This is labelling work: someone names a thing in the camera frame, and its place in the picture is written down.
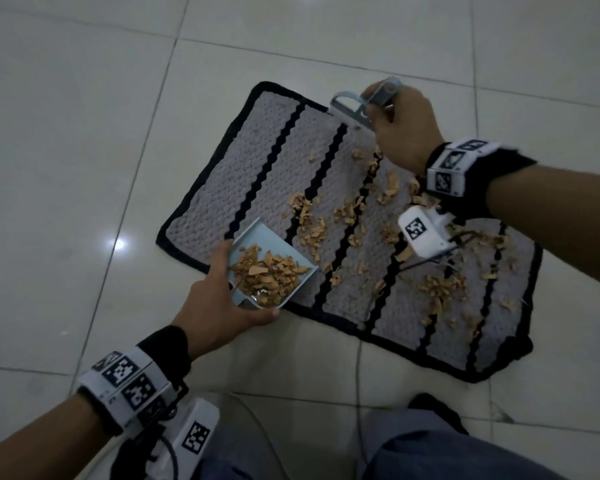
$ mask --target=light blue dustpan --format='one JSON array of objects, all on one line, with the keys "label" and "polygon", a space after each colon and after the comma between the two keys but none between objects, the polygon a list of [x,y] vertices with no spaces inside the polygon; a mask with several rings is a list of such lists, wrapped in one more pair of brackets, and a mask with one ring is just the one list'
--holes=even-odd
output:
[{"label": "light blue dustpan", "polygon": [[[318,269],[318,266],[314,265],[314,263],[309,261],[309,259],[302,256],[302,254],[293,249],[293,247],[287,244],[284,239],[278,236],[278,234],[265,226],[259,217],[233,242],[231,252],[229,253],[229,266],[232,266],[238,262],[238,258],[242,254],[240,248],[249,248],[254,244],[257,244],[260,247],[260,250],[258,251],[258,259],[264,259],[267,251],[271,251],[271,254],[279,254],[283,257],[291,256],[296,263],[298,263],[298,265],[308,266],[311,268],[306,273],[299,275],[299,278],[301,279],[300,284],[296,286],[296,289],[291,291],[291,293],[289,293],[289,295],[284,298],[284,300],[282,300],[282,302],[276,307],[282,308],[282,306],[289,301],[289,298],[291,298],[296,291],[300,289],[300,286],[304,285],[311,275],[315,273],[315,270]],[[233,286],[231,298],[236,305],[240,305],[244,300],[248,300],[248,302],[250,302],[253,306],[256,306],[257,308],[263,308],[256,303],[255,297],[247,296],[242,291],[238,290],[238,288],[235,286],[235,275],[231,269],[228,270],[228,278],[229,282]]]}]

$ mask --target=gray pants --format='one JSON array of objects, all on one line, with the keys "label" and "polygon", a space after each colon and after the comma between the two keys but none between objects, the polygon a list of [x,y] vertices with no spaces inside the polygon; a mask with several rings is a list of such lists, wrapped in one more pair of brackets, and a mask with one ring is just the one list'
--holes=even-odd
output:
[{"label": "gray pants", "polygon": [[[561,480],[552,471],[470,436],[457,433],[432,411],[374,411],[362,424],[359,480],[520,479]],[[237,428],[217,428],[201,462],[201,480],[270,480],[280,478],[267,459],[264,439]]]}]

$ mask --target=woven mat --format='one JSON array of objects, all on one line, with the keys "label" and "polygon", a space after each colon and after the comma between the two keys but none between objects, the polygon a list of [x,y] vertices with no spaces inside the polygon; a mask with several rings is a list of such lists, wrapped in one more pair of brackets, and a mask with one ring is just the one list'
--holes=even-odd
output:
[{"label": "woven mat", "polygon": [[[298,212],[289,198],[302,192],[313,202],[314,221],[327,220],[320,265],[339,267],[342,282],[332,286],[330,273],[316,272],[287,304],[290,311],[384,347],[407,359],[467,382],[479,382],[532,350],[528,338],[532,295],[542,249],[494,219],[472,219],[467,230],[506,235],[496,250],[476,245],[440,264],[427,263],[399,279],[393,256],[406,243],[386,244],[382,230],[397,228],[397,217],[410,202],[413,174],[374,158],[373,135],[355,131],[326,113],[327,108],[272,82],[251,92],[240,115],[227,129],[207,167],[180,206],[160,229],[158,245],[176,259],[206,273],[211,250],[222,236],[237,236],[257,217],[293,247],[310,257],[299,241]],[[359,149],[362,160],[354,160]],[[365,184],[387,188],[387,175],[400,178],[400,192],[387,204]],[[333,210],[346,199],[364,197],[356,223],[336,222]],[[366,234],[361,234],[361,224]],[[355,233],[362,245],[352,246]],[[404,264],[417,262],[411,257]],[[358,274],[360,261],[368,272]],[[491,270],[495,279],[485,279]],[[464,275],[466,298],[451,300],[431,315],[432,300],[419,289],[426,276]],[[386,286],[378,296],[374,284]]]}]

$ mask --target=hand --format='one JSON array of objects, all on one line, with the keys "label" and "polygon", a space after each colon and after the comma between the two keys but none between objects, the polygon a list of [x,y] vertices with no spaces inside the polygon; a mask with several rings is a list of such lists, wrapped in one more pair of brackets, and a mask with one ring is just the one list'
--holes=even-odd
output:
[{"label": "hand", "polygon": [[[371,97],[381,83],[366,88],[362,97]],[[429,156],[445,142],[431,102],[419,90],[403,86],[393,97],[393,108],[369,104],[365,112],[376,132],[377,144],[389,160],[424,175]]]},{"label": "hand", "polygon": [[252,326],[267,325],[280,316],[277,308],[244,310],[231,301],[226,270],[232,243],[224,241],[216,247],[207,277],[191,285],[182,309],[171,322],[187,334],[191,360],[228,344]]}]

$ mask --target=wristband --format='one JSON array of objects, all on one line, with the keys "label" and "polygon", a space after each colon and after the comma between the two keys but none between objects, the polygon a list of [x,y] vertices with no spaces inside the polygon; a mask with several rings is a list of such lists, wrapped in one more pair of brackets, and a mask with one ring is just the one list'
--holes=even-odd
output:
[{"label": "wristband", "polygon": [[165,327],[122,354],[114,351],[79,378],[78,393],[100,416],[106,433],[135,437],[188,392],[187,338]]},{"label": "wristband", "polygon": [[513,148],[465,138],[437,147],[427,161],[426,192],[440,199],[442,208],[457,217],[493,217],[487,207],[489,184],[497,177],[537,162]]}]

